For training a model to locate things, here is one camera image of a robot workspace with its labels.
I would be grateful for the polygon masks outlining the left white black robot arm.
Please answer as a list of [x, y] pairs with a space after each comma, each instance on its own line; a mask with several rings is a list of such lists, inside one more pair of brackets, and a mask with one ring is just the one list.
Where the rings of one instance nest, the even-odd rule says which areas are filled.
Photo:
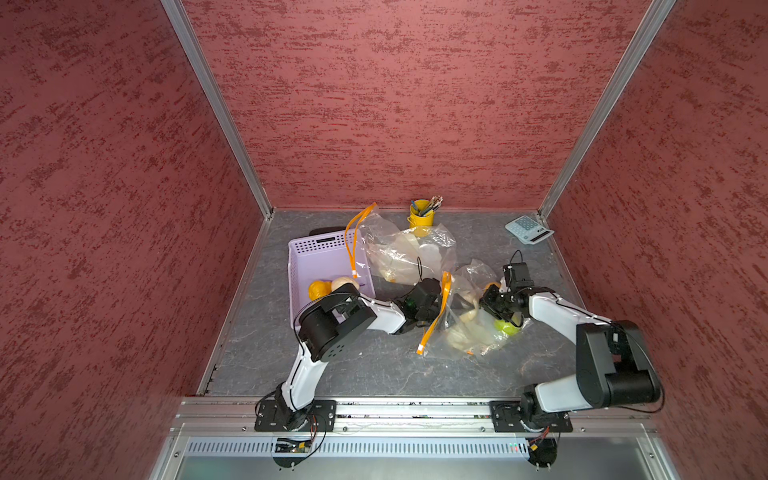
[[310, 303], [293, 321], [299, 349], [290, 374], [275, 392], [278, 424], [286, 431], [303, 427], [327, 364], [364, 332], [395, 336], [429, 326], [444, 312], [447, 299], [441, 282], [426, 278], [391, 301], [368, 297], [346, 283]]

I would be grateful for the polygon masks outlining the clear zip-top bag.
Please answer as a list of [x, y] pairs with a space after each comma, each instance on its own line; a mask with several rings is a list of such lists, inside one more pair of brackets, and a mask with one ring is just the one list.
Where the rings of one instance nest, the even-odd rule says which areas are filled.
[[386, 282], [414, 285], [422, 279], [441, 279], [458, 266], [457, 243], [442, 224], [407, 229], [385, 219], [372, 204], [347, 223], [343, 234], [354, 278], [368, 268]]
[[488, 265], [474, 259], [443, 278], [449, 286], [443, 289], [438, 317], [417, 347], [419, 355], [442, 360], [481, 357], [512, 339], [494, 327], [496, 319], [479, 305], [488, 284], [502, 285]]

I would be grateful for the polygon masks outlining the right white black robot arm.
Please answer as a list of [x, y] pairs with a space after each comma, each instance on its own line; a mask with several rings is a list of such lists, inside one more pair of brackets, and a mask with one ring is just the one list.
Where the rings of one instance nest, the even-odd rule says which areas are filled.
[[493, 318], [520, 327], [543, 323], [572, 342], [575, 373], [526, 389], [521, 411], [536, 417], [640, 404], [661, 403], [663, 386], [636, 324], [614, 321], [566, 301], [544, 287], [503, 292], [489, 286], [480, 307]]

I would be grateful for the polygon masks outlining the beige round fruit bag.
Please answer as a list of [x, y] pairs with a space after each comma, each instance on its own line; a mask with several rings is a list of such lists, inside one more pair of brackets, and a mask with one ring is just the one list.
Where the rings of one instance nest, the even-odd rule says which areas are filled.
[[331, 291], [335, 292], [335, 291], [339, 290], [340, 288], [345, 287], [347, 285], [353, 286], [356, 290], [360, 289], [360, 284], [358, 283], [357, 280], [355, 280], [354, 278], [348, 277], [348, 276], [342, 276], [342, 277], [338, 277], [338, 278], [334, 279], [331, 282]]

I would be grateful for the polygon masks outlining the yellow pear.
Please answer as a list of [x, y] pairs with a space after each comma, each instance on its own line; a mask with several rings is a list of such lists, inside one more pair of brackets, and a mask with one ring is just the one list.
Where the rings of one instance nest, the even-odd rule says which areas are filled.
[[310, 301], [319, 300], [332, 292], [332, 282], [316, 280], [309, 285], [307, 292]]

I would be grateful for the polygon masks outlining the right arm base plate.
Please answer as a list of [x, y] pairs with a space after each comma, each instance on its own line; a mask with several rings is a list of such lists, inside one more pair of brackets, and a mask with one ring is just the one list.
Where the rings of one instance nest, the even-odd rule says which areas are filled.
[[544, 412], [534, 404], [521, 401], [490, 401], [488, 406], [496, 433], [573, 432], [570, 417], [564, 412]]

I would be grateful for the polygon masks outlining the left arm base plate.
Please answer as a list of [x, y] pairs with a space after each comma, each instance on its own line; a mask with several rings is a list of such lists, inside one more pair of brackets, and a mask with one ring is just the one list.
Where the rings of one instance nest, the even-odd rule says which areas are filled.
[[321, 433], [334, 429], [337, 402], [315, 400], [298, 411], [274, 399], [263, 400], [255, 409], [256, 432], [310, 432], [318, 428]]

